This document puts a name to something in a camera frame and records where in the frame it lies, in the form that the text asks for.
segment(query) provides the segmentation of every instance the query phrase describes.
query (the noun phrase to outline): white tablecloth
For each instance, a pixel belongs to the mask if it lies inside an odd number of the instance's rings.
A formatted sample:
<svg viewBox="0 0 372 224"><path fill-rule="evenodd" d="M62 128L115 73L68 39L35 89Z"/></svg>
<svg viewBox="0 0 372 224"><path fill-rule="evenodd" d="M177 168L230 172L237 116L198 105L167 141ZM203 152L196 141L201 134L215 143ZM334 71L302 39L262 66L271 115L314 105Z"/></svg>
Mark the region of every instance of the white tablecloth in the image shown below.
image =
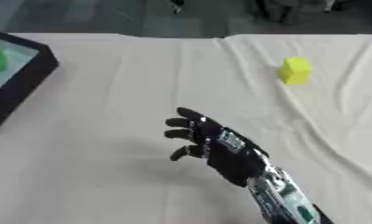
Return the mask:
<svg viewBox="0 0 372 224"><path fill-rule="evenodd" d="M372 36L22 36L61 67L0 128L0 224L264 223L205 161L169 160L178 106L260 144L336 223L372 224ZM307 84L277 78L291 56Z"/></svg>

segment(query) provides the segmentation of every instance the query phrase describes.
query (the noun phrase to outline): black frame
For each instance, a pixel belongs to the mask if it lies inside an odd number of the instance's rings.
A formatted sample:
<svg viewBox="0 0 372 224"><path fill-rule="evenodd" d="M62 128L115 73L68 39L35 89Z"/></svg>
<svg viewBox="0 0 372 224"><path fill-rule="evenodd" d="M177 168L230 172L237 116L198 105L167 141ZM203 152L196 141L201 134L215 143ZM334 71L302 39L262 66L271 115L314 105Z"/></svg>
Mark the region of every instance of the black frame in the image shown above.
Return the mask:
<svg viewBox="0 0 372 224"><path fill-rule="evenodd" d="M36 50L37 55L0 87L0 125L59 62L47 45L0 32L0 39Z"/></svg>

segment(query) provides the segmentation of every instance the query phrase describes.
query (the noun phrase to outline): robotic hand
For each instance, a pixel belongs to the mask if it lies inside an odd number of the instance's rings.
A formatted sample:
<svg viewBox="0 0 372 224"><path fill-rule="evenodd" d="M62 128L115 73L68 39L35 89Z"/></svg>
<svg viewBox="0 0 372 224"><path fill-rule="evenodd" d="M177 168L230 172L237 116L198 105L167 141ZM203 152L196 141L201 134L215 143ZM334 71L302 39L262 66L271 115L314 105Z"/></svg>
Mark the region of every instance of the robotic hand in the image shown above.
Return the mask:
<svg viewBox="0 0 372 224"><path fill-rule="evenodd" d="M206 158L207 165L230 183L249 188L270 224L333 224L301 192L291 177L273 166L269 154L247 137L187 108L178 108L182 118L166 120L171 129L168 138L191 141L171 155L177 161L184 156Z"/></svg>

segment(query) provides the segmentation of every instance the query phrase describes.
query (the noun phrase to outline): yellow block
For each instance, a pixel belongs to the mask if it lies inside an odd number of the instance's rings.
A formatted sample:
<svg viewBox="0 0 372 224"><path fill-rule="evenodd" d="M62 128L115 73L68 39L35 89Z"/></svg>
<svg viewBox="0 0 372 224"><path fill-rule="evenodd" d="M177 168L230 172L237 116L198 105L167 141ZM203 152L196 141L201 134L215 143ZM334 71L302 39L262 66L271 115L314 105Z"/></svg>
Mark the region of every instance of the yellow block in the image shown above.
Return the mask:
<svg viewBox="0 0 372 224"><path fill-rule="evenodd" d="M303 57L294 57L284 60L279 68L279 78L285 84L304 84L308 81L311 66Z"/></svg>

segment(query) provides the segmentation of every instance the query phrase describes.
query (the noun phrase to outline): gray floor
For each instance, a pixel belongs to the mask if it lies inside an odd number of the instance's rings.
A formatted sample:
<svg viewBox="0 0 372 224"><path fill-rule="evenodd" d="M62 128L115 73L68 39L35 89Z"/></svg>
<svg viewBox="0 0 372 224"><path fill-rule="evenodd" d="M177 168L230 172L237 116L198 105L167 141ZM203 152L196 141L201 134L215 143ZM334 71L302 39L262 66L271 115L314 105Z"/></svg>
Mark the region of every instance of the gray floor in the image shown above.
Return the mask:
<svg viewBox="0 0 372 224"><path fill-rule="evenodd" d="M296 24L280 25L254 19L246 1L253 0L187 0L184 12L173 15L167 0L0 0L0 31L105 32L160 38L372 33L372 20L356 7L325 14L322 4L308 4Z"/></svg>

